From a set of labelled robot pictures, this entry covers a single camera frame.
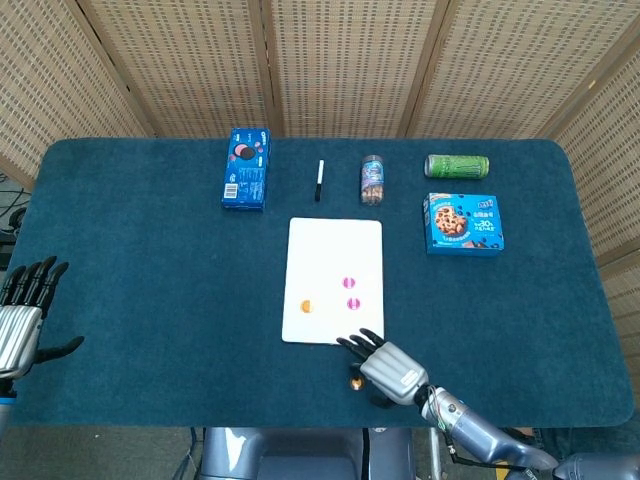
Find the cookie box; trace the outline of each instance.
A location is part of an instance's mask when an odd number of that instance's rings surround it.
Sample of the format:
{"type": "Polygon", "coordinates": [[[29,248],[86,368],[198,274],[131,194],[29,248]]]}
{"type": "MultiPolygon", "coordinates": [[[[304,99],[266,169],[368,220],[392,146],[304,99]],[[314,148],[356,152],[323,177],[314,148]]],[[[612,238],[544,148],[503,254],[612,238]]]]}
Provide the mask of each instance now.
{"type": "Polygon", "coordinates": [[[430,193],[422,206],[427,253],[494,256],[504,249],[493,195],[430,193]]]}
{"type": "Polygon", "coordinates": [[[271,134],[266,128],[234,128],[227,151],[222,206],[264,208],[271,134]]]}

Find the black marker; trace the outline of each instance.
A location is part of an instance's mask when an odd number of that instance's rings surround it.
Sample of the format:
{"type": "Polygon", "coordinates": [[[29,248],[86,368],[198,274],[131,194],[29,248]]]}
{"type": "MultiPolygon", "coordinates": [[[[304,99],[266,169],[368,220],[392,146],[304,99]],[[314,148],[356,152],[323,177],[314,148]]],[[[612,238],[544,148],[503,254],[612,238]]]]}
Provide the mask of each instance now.
{"type": "Polygon", "coordinates": [[[324,160],[320,160],[318,164],[318,181],[316,182],[316,202],[320,201],[320,192],[322,192],[322,174],[324,173],[324,160]]]}

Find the orange disc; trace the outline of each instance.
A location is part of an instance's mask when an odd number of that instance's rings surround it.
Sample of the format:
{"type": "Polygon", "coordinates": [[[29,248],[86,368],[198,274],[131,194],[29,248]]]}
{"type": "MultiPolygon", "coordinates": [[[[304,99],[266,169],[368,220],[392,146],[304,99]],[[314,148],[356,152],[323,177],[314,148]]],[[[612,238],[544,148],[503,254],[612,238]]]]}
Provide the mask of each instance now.
{"type": "Polygon", "coordinates": [[[311,300],[305,300],[300,304],[300,310],[304,313],[311,313],[313,311],[313,307],[311,306],[311,300]]]}

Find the small orange object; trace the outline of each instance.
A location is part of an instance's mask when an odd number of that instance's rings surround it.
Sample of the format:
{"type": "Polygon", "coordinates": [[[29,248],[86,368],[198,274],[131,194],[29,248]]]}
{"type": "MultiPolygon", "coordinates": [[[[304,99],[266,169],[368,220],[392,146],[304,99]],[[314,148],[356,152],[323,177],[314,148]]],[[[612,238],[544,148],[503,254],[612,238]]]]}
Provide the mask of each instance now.
{"type": "Polygon", "coordinates": [[[311,313],[313,311],[313,307],[311,306],[311,300],[305,300],[300,304],[300,310],[304,313],[311,313]]]}
{"type": "Polygon", "coordinates": [[[364,378],[353,377],[351,378],[351,380],[349,380],[349,385],[351,386],[352,390],[362,390],[362,388],[364,387],[364,378]]]}

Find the pink token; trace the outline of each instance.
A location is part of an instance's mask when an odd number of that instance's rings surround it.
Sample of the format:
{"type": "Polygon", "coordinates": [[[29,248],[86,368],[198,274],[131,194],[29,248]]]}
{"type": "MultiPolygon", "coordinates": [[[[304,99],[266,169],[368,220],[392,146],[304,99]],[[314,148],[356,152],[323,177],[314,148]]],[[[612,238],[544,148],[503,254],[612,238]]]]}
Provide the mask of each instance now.
{"type": "Polygon", "coordinates": [[[344,285],[344,288],[353,288],[356,285],[356,281],[351,277],[344,277],[342,279],[342,285],[344,285]]]}
{"type": "Polygon", "coordinates": [[[347,301],[347,307],[349,307],[349,310],[357,310],[360,308],[360,300],[358,300],[357,298],[350,298],[347,301]]]}

